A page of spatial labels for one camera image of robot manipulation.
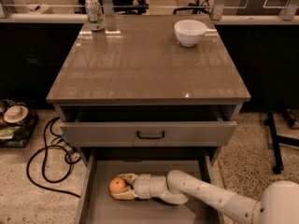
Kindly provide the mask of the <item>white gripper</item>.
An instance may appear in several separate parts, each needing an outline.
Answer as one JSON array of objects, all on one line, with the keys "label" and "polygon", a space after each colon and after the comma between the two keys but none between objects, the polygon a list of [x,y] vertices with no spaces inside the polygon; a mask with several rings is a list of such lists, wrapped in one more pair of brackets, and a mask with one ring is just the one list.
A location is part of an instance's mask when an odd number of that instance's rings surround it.
[{"label": "white gripper", "polygon": [[141,200],[150,199],[150,180],[151,175],[139,175],[133,173],[120,174],[120,178],[122,178],[128,185],[133,185],[131,187],[126,187],[119,192],[112,193],[111,196],[116,200],[125,200],[130,201],[135,198],[139,198]]}]

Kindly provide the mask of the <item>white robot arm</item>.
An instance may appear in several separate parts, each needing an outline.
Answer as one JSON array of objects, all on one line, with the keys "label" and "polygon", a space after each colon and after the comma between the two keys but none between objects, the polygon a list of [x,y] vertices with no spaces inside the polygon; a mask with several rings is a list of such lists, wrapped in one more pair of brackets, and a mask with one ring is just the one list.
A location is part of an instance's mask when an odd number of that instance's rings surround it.
[{"label": "white robot arm", "polygon": [[166,203],[185,204],[193,197],[238,224],[299,223],[299,185],[291,181],[271,184],[258,201],[180,170],[172,170],[166,176],[120,174],[110,181],[108,188],[116,200],[158,198]]}]

